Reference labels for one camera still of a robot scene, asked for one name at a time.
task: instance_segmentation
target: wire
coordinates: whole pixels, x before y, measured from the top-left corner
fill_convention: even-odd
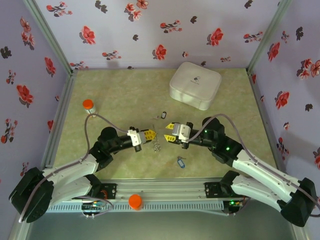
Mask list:
[[[77,165],[77,164],[80,164],[82,161],[84,161],[84,160],[88,157],[89,151],[90,151],[90,142],[89,142],[88,132],[87,132],[87,123],[88,123],[88,119],[89,119],[91,116],[97,116],[97,117],[101,118],[102,120],[104,120],[104,121],[106,121],[108,124],[110,124],[112,127],[114,127],[115,129],[117,129],[119,132],[122,132],[122,133],[127,133],[127,132],[128,132],[128,131],[125,131],[125,130],[122,130],[122,129],[118,128],[118,127],[115,126],[112,122],[110,122],[109,120],[107,120],[106,118],[104,118],[103,116],[101,116],[101,115],[99,115],[99,114],[91,113],[91,114],[89,114],[88,116],[86,116],[86,118],[85,118],[85,120],[84,120],[84,135],[85,135],[85,140],[86,140],[86,146],[87,146],[87,148],[86,148],[86,153],[85,153],[84,157],[80,158],[79,161],[70,163],[70,164],[68,164],[68,165],[65,165],[65,166],[63,166],[63,167],[61,167],[61,168],[59,168],[59,169],[51,172],[50,174],[48,174],[47,176],[45,176],[45,177],[34,187],[34,189],[32,190],[32,192],[31,192],[28,200],[26,201],[26,203],[25,203],[25,205],[24,205],[24,208],[23,208],[23,210],[22,210],[22,212],[21,212],[21,214],[20,214],[20,217],[19,217],[19,220],[18,220],[19,223],[22,223],[22,222],[24,221],[24,217],[25,217],[25,214],[26,214],[26,212],[27,212],[27,209],[28,209],[28,207],[29,207],[29,205],[30,205],[30,202],[31,202],[31,200],[33,199],[33,197],[35,196],[35,194],[36,194],[38,188],[41,186],[41,184],[43,184],[48,178],[52,177],[53,175],[55,175],[55,174],[57,174],[57,173],[65,170],[65,169],[67,169],[67,168],[71,168],[71,167],[73,167],[73,166],[75,166],[75,165]]]
[[[225,217],[229,216],[228,213],[219,212],[219,211],[212,211],[212,210],[197,210],[197,212],[206,213],[206,214],[215,214],[215,215],[220,215],[220,216],[225,216]]]
[[[82,214],[85,215],[87,218],[92,218],[92,219],[93,219],[93,218],[95,218],[95,217],[97,217],[97,216],[106,214],[106,213],[110,212],[111,210],[113,210],[114,207],[115,207],[110,201],[108,201],[108,200],[106,200],[106,199],[102,199],[102,198],[91,197],[91,196],[79,196],[79,198],[81,198],[81,199],[89,199],[89,200],[96,200],[96,201],[102,201],[102,202],[105,202],[105,203],[106,203],[105,207],[107,207],[107,204],[109,204],[109,205],[111,206],[111,208],[107,208],[105,211],[102,211],[102,212],[93,214],[93,215],[91,215],[91,216],[88,215],[88,214],[86,215],[84,212],[82,212]]]
[[[120,128],[118,128],[116,125],[114,125],[112,122],[110,122],[108,119],[104,118],[103,116],[97,114],[97,113],[91,113],[88,116],[86,116],[85,120],[84,120],[84,135],[85,135],[85,140],[86,140],[86,153],[84,155],[84,157],[82,158],[82,160],[86,159],[89,155],[89,150],[90,150],[90,142],[89,142],[89,138],[88,138],[88,132],[87,132],[87,123],[88,123],[88,119],[91,116],[97,116],[99,118],[101,118],[102,120],[106,121],[108,124],[110,124],[112,127],[114,127],[115,129],[117,129],[119,132],[122,133],[127,133],[128,131],[122,130]]]
[[[312,197],[310,196],[309,193],[307,193],[305,190],[303,190],[301,187],[297,186],[296,184],[294,184],[293,182],[287,180],[285,177],[283,177],[282,175],[278,174],[277,172],[273,171],[272,169],[269,169],[268,167],[262,165],[257,159],[255,159],[255,157],[250,153],[250,151],[248,150],[248,148],[246,147],[244,141],[242,140],[241,136],[240,136],[240,133],[235,125],[235,123],[231,120],[230,117],[228,117],[227,115],[223,114],[223,113],[218,113],[218,114],[215,114],[213,115],[212,117],[210,117],[202,126],[202,128],[200,128],[200,130],[192,137],[190,138],[187,142],[191,142],[192,140],[194,140],[195,138],[197,138],[201,132],[205,129],[205,127],[216,117],[224,117],[226,118],[230,124],[232,125],[233,129],[235,130],[235,133],[244,149],[244,151],[246,152],[246,154],[248,154],[248,156],[254,161],[254,163],[256,165],[259,165],[261,168],[265,169],[266,171],[268,171],[269,173],[271,174],[274,174],[276,175],[278,178],[280,178],[281,180],[283,180],[285,183],[293,186],[295,189],[299,190],[300,192],[302,192],[304,195],[306,195],[317,207],[318,209],[320,210],[320,204]],[[314,217],[314,218],[320,218],[320,214],[310,214],[311,217]]]

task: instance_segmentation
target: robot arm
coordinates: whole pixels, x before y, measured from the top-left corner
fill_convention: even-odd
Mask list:
[[[31,192],[43,181],[32,197],[23,216],[23,221],[31,223],[40,218],[49,207],[79,196],[104,198],[103,186],[94,175],[113,161],[111,154],[128,148],[135,152],[142,150],[141,144],[148,143],[155,138],[152,130],[142,130],[130,127],[126,135],[118,136],[113,127],[102,130],[98,141],[95,142],[86,157],[81,157],[66,165],[40,171],[31,168],[23,176],[9,196],[10,202],[22,214]]]
[[[204,119],[202,125],[208,120],[209,117]],[[166,128],[172,130],[172,135],[164,136],[167,142],[182,144],[183,149],[188,149],[189,144],[206,147],[222,164],[253,177],[246,178],[229,171],[220,182],[222,191],[251,197],[270,205],[299,227],[306,224],[315,203],[297,188],[303,189],[316,200],[315,185],[311,180],[299,180],[257,158],[239,142],[226,136],[225,127],[217,118],[207,124],[199,135],[191,122],[173,122]]]

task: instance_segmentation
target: orange cap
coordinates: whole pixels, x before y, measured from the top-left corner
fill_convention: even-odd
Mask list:
[[[85,109],[92,109],[94,107],[94,102],[91,99],[86,99],[82,103]]]
[[[134,210],[139,210],[142,206],[142,198],[138,194],[133,194],[129,198],[129,205]]]

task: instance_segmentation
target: white box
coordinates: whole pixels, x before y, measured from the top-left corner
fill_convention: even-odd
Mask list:
[[[207,110],[217,94],[222,77],[219,73],[184,62],[170,81],[170,96],[200,110]]]

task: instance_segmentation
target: floral wallpaper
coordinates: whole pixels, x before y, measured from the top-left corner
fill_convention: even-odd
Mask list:
[[[41,164],[67,73],[23,1],[3,0],[1,9],[5,10],[0,14],[0,30],[5,33],[0,37],[0,239],[4,240],[17,215],[8,197],[28,169]],[[55,9],[57,14],[63,10]]]
[[[72,69],[135,69],[245,68],[279,0],[35,2]]]
[[[317,0],[293,1],[254,67],[253,88],[288,174],[307,177],[320,196],[320,19]],[[310,218],[310,239],[319,239]]]

